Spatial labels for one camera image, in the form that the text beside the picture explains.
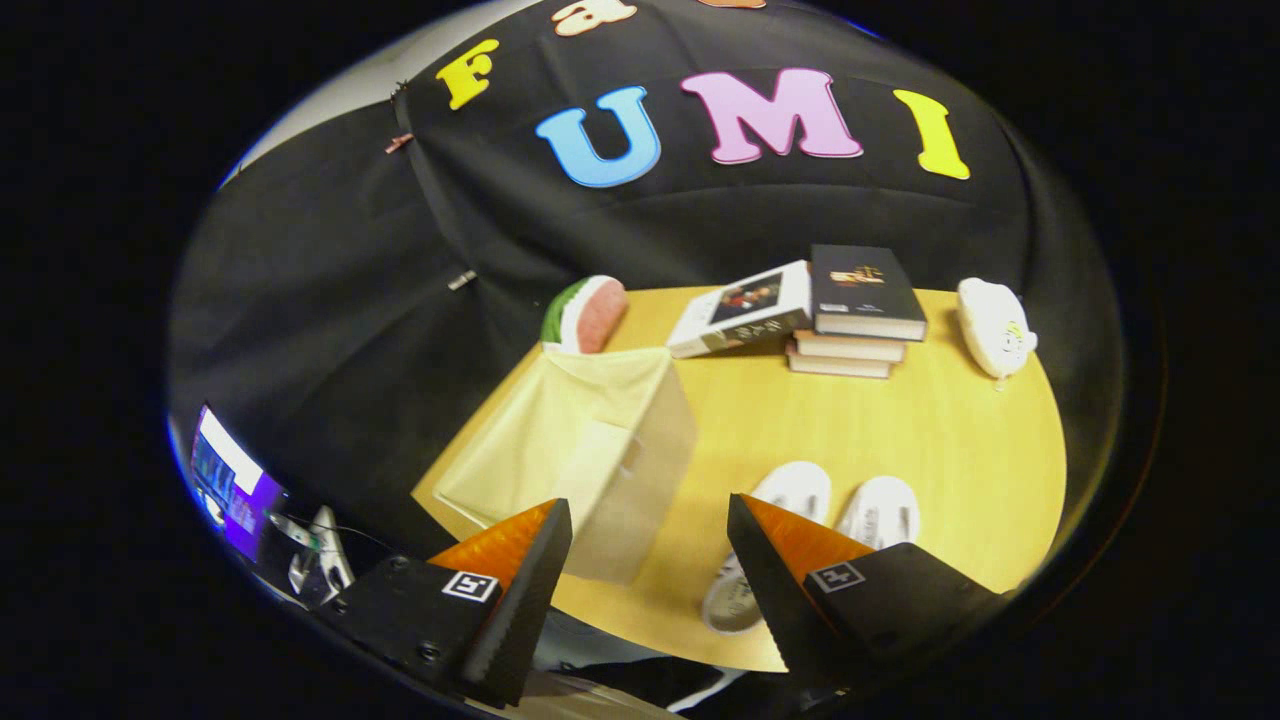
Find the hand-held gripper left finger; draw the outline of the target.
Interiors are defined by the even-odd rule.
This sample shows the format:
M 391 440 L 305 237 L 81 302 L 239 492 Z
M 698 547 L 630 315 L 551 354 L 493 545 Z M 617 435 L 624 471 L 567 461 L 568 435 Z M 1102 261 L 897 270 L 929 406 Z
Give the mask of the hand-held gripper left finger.
M 429 560 L 393 555 L 328 603 L 338 635 L 436 694 L 517 705 L 573 541 L 550 498 Z

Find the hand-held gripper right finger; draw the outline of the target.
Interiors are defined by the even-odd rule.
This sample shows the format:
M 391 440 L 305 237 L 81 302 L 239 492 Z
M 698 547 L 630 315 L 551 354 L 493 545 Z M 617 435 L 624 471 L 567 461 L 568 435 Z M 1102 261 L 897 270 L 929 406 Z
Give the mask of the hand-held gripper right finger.
M 918 544 L 873 550 L 749 495 L 730 497 L 727 536 L 790 678 L 806 688 L 901 680 L 1006 605 Z

